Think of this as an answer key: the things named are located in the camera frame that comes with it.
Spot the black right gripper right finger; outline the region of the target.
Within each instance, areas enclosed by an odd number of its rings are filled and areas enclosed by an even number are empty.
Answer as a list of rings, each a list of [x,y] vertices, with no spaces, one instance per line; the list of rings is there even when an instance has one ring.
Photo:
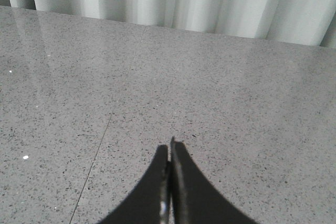
[[[175,138],[171,139],[171,165],[175,223],[255,223],[219,193]]]

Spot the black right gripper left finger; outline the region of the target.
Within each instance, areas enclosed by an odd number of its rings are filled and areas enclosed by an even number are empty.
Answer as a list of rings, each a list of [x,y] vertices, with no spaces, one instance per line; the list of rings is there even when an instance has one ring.
[[[169,223],[170,182],[168,147],[160,145],[137,185],[100,223]]]

